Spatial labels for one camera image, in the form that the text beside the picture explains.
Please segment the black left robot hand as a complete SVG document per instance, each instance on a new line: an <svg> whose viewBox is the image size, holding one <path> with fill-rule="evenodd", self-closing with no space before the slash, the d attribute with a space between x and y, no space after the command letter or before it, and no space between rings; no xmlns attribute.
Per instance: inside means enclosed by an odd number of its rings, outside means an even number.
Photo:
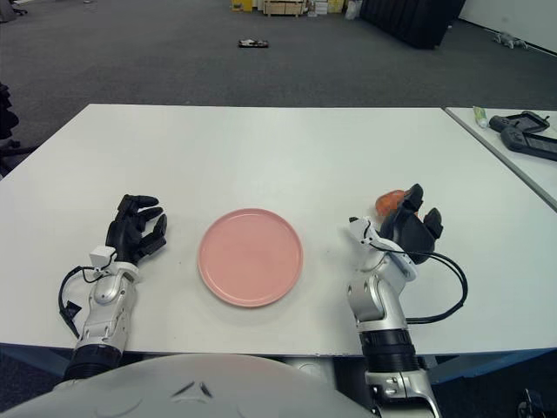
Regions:
<svg viewBox="0 0 557 418"><path fill-rule="evenodd" d="M116 261L136 266L166 245L167 216L157 198L125 194L110 223L105 245L116 250Z"/></svg>

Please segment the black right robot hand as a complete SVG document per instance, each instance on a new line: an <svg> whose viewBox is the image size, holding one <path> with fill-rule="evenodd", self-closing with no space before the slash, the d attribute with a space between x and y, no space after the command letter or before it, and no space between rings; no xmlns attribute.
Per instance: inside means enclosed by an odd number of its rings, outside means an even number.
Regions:
<svg viewBox="0 0 557 418"><path fill-rule="evenodd" d="M376 213L382 220L379 236L398 244L416 265L428 259L443 232L442 217L437 208L431 209L423 219L418 216L423 194L421 185L414 184L406 191L384 194L375 203Z"/></svg>

